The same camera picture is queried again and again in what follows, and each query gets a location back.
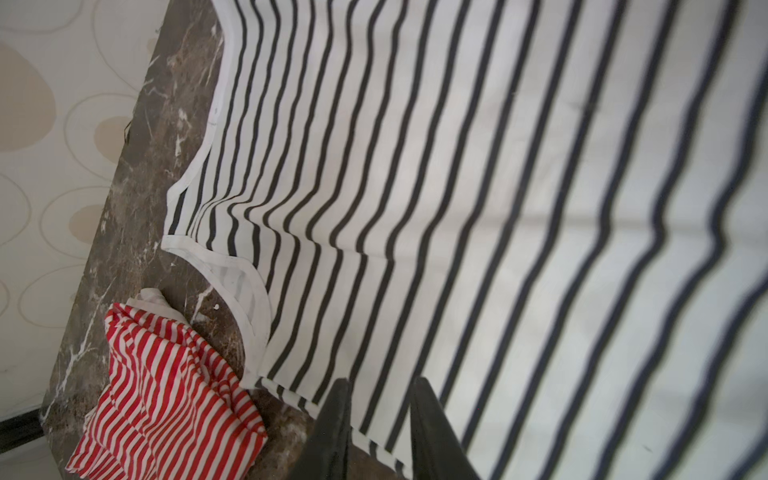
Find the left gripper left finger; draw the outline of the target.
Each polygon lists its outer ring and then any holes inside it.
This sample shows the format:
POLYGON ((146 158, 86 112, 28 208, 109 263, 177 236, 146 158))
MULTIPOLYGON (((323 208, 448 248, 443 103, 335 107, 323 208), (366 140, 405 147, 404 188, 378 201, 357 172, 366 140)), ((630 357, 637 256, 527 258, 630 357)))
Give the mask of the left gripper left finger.
POLYGON ((347 478, 351 444, 351 397, 352 387, 349 380, 337 379, 287 479, 347 478))

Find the black white striped tank top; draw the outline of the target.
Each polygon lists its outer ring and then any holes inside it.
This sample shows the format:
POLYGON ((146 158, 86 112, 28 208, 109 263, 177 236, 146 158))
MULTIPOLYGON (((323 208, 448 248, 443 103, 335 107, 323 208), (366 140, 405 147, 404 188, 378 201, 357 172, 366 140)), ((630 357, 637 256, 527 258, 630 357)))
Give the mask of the black white striped tank top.
POLYGON ((763 1, 218 1, 163 248, 241 384, 484 479, 767 475, 763 1))

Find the red white striped tank top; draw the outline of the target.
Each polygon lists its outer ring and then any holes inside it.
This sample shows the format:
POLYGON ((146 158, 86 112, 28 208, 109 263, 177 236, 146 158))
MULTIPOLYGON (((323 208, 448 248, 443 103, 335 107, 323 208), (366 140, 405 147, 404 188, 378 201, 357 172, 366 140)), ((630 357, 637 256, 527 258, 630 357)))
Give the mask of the red white striped tank top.
POLYGON ((66 465, 83 479, 243 479, 268 435, 227 361, 144 288, 104 318, 109 383, 66 465))

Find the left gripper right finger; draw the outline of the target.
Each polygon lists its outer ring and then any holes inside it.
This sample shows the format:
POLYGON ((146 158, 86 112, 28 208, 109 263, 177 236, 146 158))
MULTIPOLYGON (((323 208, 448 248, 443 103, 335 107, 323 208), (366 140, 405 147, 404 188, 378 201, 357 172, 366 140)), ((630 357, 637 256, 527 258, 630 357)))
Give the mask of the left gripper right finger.
POLYGON ((429 381, 414 380, 410 395, 414 479, 478 479, 429 381))

